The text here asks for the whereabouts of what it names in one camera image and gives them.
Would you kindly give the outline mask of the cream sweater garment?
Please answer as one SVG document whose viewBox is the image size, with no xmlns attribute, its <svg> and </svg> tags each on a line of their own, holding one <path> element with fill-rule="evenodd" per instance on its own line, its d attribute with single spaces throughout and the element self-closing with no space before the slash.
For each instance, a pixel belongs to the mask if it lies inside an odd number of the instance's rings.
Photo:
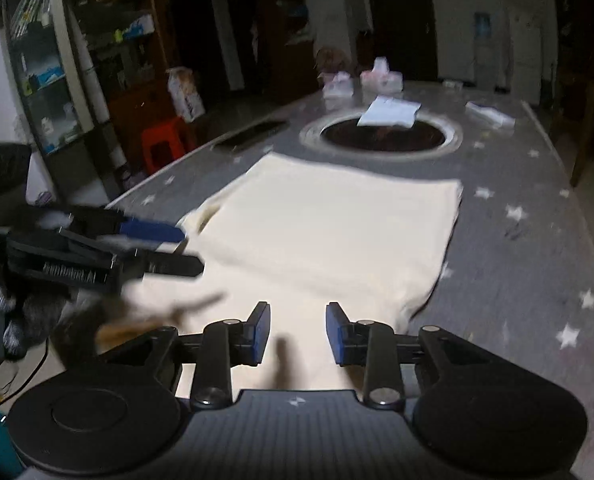
<svg viewBox="0 0 594 480">
<path fill-rule="evenodd" d="M 200 255 L 203 274 L 128 284 L 96 343 L 111 349 L 164 325 L 198 333 L 263 301 L 267 348 L 258 366 L 235 368 L 235 390 L 358 388 L 359 375 L 334 361 L 327 305 L 405 330 L 439 280 L 462 193 L 456 179 L 385 177 L 279 154 L 198 205 L 178 184 L 145 214 L 171 214 L 185 234 L 180 252 Z"/>
</svg>

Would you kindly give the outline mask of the red plastic stool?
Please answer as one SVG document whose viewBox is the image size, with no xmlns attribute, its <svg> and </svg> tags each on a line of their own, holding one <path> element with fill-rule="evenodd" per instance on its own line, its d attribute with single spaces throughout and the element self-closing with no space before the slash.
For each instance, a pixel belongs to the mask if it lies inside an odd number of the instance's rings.
<svg viewBox="0 0 594 480">
<path fill-rule="evenodd" d="M 166 119 L 141 133 L 142 159 L 149 176 L 197 147 L 194 129 L 181 117 Z"/>
</svg>

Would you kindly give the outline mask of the white patterned paper bag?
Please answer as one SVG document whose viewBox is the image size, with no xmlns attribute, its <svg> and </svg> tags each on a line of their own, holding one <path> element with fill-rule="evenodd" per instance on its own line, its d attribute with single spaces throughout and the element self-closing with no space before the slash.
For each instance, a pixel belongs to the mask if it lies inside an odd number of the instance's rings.
<svg viewBox="0 0 594 480">
<path fill-rule="evenodd" d="M 179 117 L 192 124 L 205 114 L 205 108 L 196 88 L 192 70 L 185 67 L 169 68 L 168 91 Z"/>
</svg>

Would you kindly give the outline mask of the black smartphone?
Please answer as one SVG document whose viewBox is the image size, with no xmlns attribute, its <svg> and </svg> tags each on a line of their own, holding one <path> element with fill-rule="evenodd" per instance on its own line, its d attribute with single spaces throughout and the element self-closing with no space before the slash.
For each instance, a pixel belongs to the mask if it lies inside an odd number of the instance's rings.
<svg viewBox="0 0 594 480">
<path fill-rule="evenodd" d="M 251 146 L 275 136 L 288 127 L 286 120 L 265 120 L 221 139 L 213 148 L 224 153 L 239 153 Z"/>
</svg>

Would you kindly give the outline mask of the round black induction cooktop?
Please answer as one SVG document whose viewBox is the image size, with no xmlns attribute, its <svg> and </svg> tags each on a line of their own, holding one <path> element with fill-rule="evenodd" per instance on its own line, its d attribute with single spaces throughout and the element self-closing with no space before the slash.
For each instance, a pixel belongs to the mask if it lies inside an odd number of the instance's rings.
<svg viewBox="0 0 594 480">
<path fill-rule="evenodd" d="M 443 115 L 418 112 L 412 127 L 360 126 L 361 108 L 339 110 L 303 127 L 303 146 L 322 154 L 378 162 L 416 162 L 456 152 L 463 129 Z"/>
</svg>

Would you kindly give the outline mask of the white tissue sheet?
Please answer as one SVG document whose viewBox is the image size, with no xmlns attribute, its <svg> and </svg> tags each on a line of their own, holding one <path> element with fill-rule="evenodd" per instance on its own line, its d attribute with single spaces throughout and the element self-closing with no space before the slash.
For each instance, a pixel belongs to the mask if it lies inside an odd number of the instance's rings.
<svg viewBox="0 0 594 480">
<path fill-rule="evenodd" d="M 419 102 L 378 96 L 358 119 L 359 126 L 400 126 L 411 128 L 421 109 Z"/>
</svg>

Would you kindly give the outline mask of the floor fan with cover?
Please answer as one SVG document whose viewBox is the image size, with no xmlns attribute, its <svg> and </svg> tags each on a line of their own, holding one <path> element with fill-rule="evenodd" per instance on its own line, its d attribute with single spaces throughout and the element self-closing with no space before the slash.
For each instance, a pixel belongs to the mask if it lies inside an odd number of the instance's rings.
<svg viewBox="0 0 594 480">
<path fill-rule="evenodd" d="M 350 58 L 343 50 L 334 47 L 321 47 L 315 54 L 315 69 L 318 73 L 318 81 L 324 82 L 325 75 L 337 73 L 353 73 L 353 65 Z"/>
</svg>

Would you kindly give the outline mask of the pink tissue box rear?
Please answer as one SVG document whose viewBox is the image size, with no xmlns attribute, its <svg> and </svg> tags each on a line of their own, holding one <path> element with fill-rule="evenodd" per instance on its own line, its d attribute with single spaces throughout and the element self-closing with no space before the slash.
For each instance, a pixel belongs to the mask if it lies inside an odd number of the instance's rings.
<svg viewBox="0 0 594 480">
<path fill-rule="evenodd" d="M 375 58 L 371 70 L 363 70 L 360 75 L 362 89 L 374 93 L 393 94 L 403 91 L 401 73 L 389 69 L 387 58 Z"/>
</svg>

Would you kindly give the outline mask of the water dispenser with bottle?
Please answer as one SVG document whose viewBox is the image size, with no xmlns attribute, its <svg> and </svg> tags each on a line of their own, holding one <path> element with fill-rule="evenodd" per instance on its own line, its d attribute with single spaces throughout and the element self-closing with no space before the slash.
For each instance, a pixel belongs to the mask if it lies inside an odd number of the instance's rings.
<svg viewBox="0 0 594 480">
<path fill-rule="evenodd" d="M 478 89 L 492 91 L 496 85 L 496 53 L 491 16 L 474 14 L 474 75 Z"/>
</svg>

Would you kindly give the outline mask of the dark entrance door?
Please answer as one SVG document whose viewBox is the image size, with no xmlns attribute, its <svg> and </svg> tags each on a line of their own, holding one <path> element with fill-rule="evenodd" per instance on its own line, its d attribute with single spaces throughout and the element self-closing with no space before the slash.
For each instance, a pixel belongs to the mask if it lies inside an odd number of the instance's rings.
<svg viewBox="0 0 594 480">
<path fill-rule="evenodd" d="M 375 54 L 405 80 L 438 78 L 433 0 L 369 0 Z"/>
</svg>

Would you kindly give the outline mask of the white refrigerator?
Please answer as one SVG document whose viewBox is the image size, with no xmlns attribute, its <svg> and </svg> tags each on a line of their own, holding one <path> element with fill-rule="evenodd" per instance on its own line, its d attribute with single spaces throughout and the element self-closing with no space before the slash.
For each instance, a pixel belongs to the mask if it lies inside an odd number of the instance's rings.
<svg viewBox="0 0 594 480">
<path fill-rule="evenodd" d="M 517 8 L 508 9 L 510 39 L 510 94 L 538 105 L 542 78 L 542 27 L 540 19 Z"/>
</svg>

